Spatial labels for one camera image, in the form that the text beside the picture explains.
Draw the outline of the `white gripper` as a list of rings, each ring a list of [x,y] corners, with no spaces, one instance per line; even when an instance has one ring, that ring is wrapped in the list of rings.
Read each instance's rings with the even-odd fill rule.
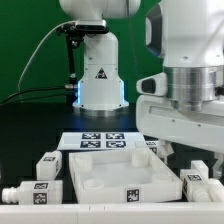
[[[212,98],[216,74],[159,73],[141,79],[136,88],[136,126],[140,133],[214,151],[213,177],[224,167],[224,97]]]

